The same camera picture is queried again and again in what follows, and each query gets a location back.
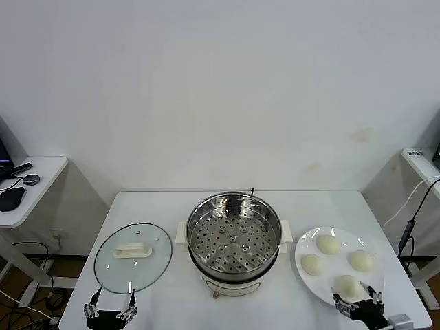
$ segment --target stainless steel steamer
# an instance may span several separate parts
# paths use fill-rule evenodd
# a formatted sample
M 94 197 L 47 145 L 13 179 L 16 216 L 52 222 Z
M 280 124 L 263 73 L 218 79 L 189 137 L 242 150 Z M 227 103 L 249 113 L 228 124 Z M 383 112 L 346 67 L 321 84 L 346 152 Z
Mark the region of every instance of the stainless steel steamer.
M 281 223 L 274 209 L 257 196 L 223 192 L 191 212 L 186 240 L 193 262 L 208 278 L 244 284 L 274 264 Z

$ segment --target white table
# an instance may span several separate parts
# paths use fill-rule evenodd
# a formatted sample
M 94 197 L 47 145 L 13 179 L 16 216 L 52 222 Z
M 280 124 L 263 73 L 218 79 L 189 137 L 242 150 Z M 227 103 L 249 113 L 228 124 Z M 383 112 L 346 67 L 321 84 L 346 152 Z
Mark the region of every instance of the white table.
M 28 174 L 38 174 L 41 178 L 40 182 L 35 186 L 25 186 L 22 182 L 16 187 L 25 187 L 26 192 L 18 208 L 9 212 L 0 212 L 0 228 L 15 228 L 20 226 L 47 192 L 49 187 L 54 183 L 55 179 L 63 171 L 67 165 L 66 157 L 28 157 L 23 164 L 31 163 L 33 168 L 18 176 L 25 177 Z M 5 180 L 0 184 L 0 189 L 13 185 L 14 180 Z M 5 237 L 0 235 L 0 255 L 8 261 L 7 265 L 0 272 L 0 280 L 8 273 L 10 267 L 15 265 L 17 268 L 26 273 L 33 279 L 28 285 L 21 302 L 28 304 L 40 286 L 50 287 L 51 278 L 46 271 L 52 266 L 52 261 L 46 262 L 44 269 L 35 266 L 28 258 L 26 258 L 18 249 L 12 246 Z M 73 288 L 76 283 L 75 278 L 54 278 L 54 287 Z
M 102 225 L 74 292 L 61 319 L 61 330 L 87 329 L 83 305 L 100 287 L 94 276 L 94 259 L 100 245 L 130 223 L 161 226 L 174 239 L 179 221 L 212 192 L 121 192 Z M 294 244 L 305 231 L 335 226 L 359 235 L 382 255 L 385 272 L 385 316 L 408 314 L 417 328 L 431 319 L 413 285 L 376 222 L 365 200 L 355 191 L 256 192 L 289 221 Z M 314 296 L 292 269 L 290 258 L 280 254 L 264 284 L 255 293 L 215 300 L 204 285 L 187 252 L 176 248 L 162 277 L 136 293 L 138 313 L 125 329 L 366 329 L 340 315 Z M 98 309 L 127 307 L 126 295 L 103 291 Z
M 420 176 L 422 180 L 427 177 L 440 175 L 440 170 L 432 163 L 434 149 L 429 148 L 408 148 L 401 152 L 402 157 L 408 162 L 412 169 Z M 428 179 L 426 184 L 430 186 L 432 183 L 440 179 L 433 177 Z M 440 198 L 440 184 L 432 187 L 433 193 Z M 411 263 L 409 267 L 411 273 L 411 281 L 416 289 L 420 291 L 423 300 L 431 310 L 440 309 L 440 304 L 435 298 L 427 281 L 440 272 L 440 257 L 437 257 L 422 269 L 419 269 L 415 263 Z

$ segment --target computer mouse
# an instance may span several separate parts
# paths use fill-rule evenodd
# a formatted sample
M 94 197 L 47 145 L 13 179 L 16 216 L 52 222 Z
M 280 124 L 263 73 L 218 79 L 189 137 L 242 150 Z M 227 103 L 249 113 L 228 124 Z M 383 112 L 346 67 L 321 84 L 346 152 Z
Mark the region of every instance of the computer mouse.
M 21 203 L 21 198 L 25 193 L 23 187 L 13 188 L 0 194 L 0 211 L 7 212 L 15 210 Z
M 29 174 L 23 178 L 23 183 L 26 186 L 35 186 L 40 182 L 40 177 L 37 174 Z

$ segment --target white plate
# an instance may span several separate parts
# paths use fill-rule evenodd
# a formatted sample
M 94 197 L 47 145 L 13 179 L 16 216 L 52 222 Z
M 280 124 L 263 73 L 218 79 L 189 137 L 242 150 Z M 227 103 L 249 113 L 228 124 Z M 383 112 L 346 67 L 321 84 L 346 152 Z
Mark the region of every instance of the white plate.
M 323 254 L 316 246 L 316 239 L 321 235 L 330 234 L 336 237 L 340 243 L 341 252 L 336 255 Z M 350 253 L 358 250 L 364 250 L 371 253 L 375 257 L 375 268 L 371 272 L 359 272 L 351 267 L 349 257 Z M 318 276 L 308 275 L 301 265 L 301 257 L 305 254 L 317 254 L 321 256 L 324 261 L 324 272 Z M 344 230 L 334 227 L 314 228 L 303 234 L 295 249 L 295 263 L 296 268 L 306 286 L 330 305 L 335 305 L 331 287 L 335 287 L 336 279 L 341 275 L 352 275 L 359 281 L 371 285 L 374 290 L 384 291 L 384 272 L 380 265 L 380 258 L 373 249 L 361 238 L 350 234 Z M 345 298 L 347 301 L 359 301 L 368 299 L 369 295 L 357 297 L 355 300 Z

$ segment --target cooker handle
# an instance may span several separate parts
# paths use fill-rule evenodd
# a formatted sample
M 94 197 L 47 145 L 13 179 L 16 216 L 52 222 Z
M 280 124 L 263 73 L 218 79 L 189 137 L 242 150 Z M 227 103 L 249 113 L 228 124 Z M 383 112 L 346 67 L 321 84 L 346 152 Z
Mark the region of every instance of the cooker handle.
M 292 243 L 294 238 L 292 237 L 292 232 L 290 231 L 290 225 L 287 220 L 281 220 L 281 242 L 280 242 L 280 253 L 288 253 L 287 244 Z
M 176 244 L 188 245 L 188 242 L 186 241 L 185 230 L 186 222 L 179 222 L 177 225 Z

